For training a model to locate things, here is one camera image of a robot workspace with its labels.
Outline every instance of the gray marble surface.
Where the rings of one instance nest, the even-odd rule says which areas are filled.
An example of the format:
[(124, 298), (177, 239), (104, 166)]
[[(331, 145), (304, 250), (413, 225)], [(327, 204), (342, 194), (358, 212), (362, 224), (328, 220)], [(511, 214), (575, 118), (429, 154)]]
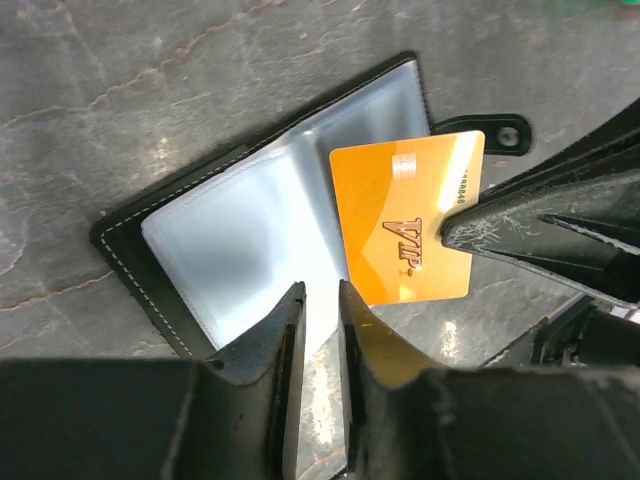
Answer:
[[(0, 3), (0, 355), (172, 355), (90, 246), (92, 223), (407, 49), (436, 120), (534, 124), (530, 155), (485, 159), (484, 188), (640, 94), (640, 22), (614, 0)], [(436, 359), (475, 365), (572, 293), (475, 259), (467, 298), (377, 312)], [(305, 373), (298, 473), (326, 478), (344, 460), (335, 338)]]

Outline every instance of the crack in stone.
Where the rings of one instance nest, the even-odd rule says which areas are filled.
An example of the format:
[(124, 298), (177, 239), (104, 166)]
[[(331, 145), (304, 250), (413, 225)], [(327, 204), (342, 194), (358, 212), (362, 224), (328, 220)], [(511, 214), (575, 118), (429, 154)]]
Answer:
[(242, 18), (244, 18), (244, 17), (246, 17), (246, 16), (248, 16), (248, 15), (250, 15), (252, 13), (255, 13), (255, 12), (258, 12), (260, 10), (263, 10), (264, 8), (267, 8), (270, 5), (281, 5), (282, 3), (284, 3), (284, 0), (271, 0), (271, 1), (264, 2), (264, 3), (259, 3), (257, 5), (252, 6), (251, 8), (249, 8), (244, 13), (237, 13), (237, 14), (232, 15), (229, 18), (229, 20), (227, 20), (225, 23), (215, 24), (215, 25), (210, 26), (204, 32), (202, 32), (200, 35), (197, 35), (197, 36), (193, 37), (191, 40), (189, 40), (189, 42), (184, 47), (178, 47), (175, 50), (174, 55), (172, 57), (167, 58), (166, 60), (163, 60), (162, 62), (160, 62), (160, 65), (158, 65), (158, 67), (156, 67), (156, 68), (146, 68), (146, 69), (141, 70), (140, 72), (138, 72), (138, 74), (135, 77), (133, 77), (131, 80), (128, 80), (125, 83), (121, 83), (121, 84), (110, 86), (109, 88), (107, 88), (104, 92), (102, 92), (100, 95), (98, 95), (91, 103), (89, 103), (85, 107), (68, 107), (68, 106), (63, 106), (63, 105), (53, 105), (51, 107), (47, 107), (47, 108), (43, 108), (43, 109), (39, 109), (39, 110), (34, 110), (32, 112), (29, 112), (29, 113), (23, 113), (23, 114), (15, 116), (11, 120), (8, 120), (7, 122), (5, 122), (2, 125), (0, 125), (0, 131), (7, 130), (8, 128), (11, 128), (13, 125), (15, 125), (16, 123), (18, 123), (18, 122), (20, 122), (22, 120), (26, 120), (26, 119), (29, 119), (29, 118), (32, 118), (32, 117), (37, 117), (37, 116), (44, 115), (44, 114), (47, 114), (47, 113), (90, 112), (91, 109), (93, 109), (100, 102), (107, 100), (109, 95), (111, 95), (113, 92), (118, 92), (118, 91), (121, 91), (121, 90), (125, 90), (125, 89), (129, 88), (130, 86), (135, 85), (136, 83), (140, 82), (141, 80), (143, 80), (145, 77), (148, 77), (149, 75), (158, 74), (158, 73), (160, 73), (160, 74), (164, 73), (164, 70), (165, 70), (165, 68), (167, 68), (167, 66), (172, 65), (174, 63), (177, 63), (178, 61), (186, 58), (193, 51), (193, 49), (203, 39), (205, 39), (206, 37), (208, 37), (212, 33), (215, 33), (215, 32), (220, 31), (220, 30), (224, 30), (224, 29), (228, 28), (229, 26), (237, 23)]
[(113, 275), (113, 270), (105, 273), (104, 275), (101, 275), (100, 277), (91, 278), (91, 279), (86, 280), (86, 281), (84, 281), (82, 283), (78, 283), (78, 284), (71, 285), (69, 287), (63, 288), (62, 290), (54, 290), (52, 292), (48, 292), (48, 293), (43, 294), (43, 295), (36, 295), (34, 297), (27, 298), (26, 300), (22, 300), (21, 302), (18, 302), (15, 305), (9, 305), (7, 307), (0, 307), (0, 313), (14, 312), (14, 311), (16, 311), (16, 310), (18, 310), (19, 308), (22, 308), (22, 307), (33, 305), (35, 303), (49, 301), (49, 300), (51, 300), (53, 298), (59, 297), (60, 295), (64, 295), (65, 293), (69, 293), (69, 292), (72, 292), (74, 290), (81, 290), (81, 289), (86, 288), (86, 287), (88, 287), (90, 285), (93, 285), (94, 283), (98, 283), (98, 282), (104, 280), (105, 278), (110, 277), (111, 275)]

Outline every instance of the wallet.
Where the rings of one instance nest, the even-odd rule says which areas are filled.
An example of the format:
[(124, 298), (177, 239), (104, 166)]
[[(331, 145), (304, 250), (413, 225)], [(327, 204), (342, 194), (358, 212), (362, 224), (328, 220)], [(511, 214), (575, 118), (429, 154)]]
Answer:
[(91, 241), (181, 356), (208, 357), (304, 281), (308, 357), (336, 329), (349, 278), (330, 152), (465, 130), (485, 133), (488, 154), (531, 146), (519, 115), (433, 124), (417, 58), (405, 53), (174, 175), (100, 220)]

